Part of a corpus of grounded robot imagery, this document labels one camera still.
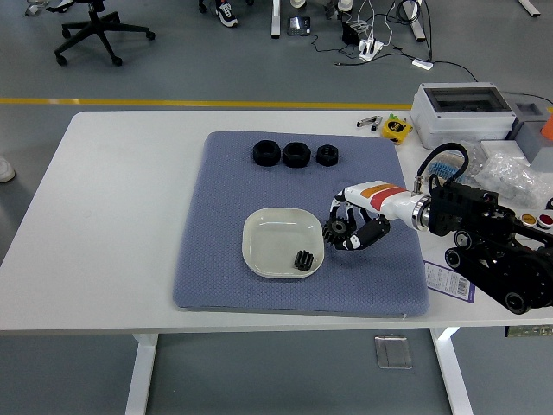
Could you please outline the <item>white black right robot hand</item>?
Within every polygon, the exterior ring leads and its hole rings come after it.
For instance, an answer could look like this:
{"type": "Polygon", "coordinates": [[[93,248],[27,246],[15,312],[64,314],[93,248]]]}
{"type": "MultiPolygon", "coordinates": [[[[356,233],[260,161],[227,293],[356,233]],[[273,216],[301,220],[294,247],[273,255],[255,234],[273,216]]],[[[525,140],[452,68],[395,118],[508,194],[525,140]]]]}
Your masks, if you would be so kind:
{"type": "Polygon", "coordinates": [[[333,198],[322,237],[338,250],[363,250],[390,231],[391,220],[422,229],[420,215],[427,201],[425,195],[382,181],[346,187],[333,198]]]}

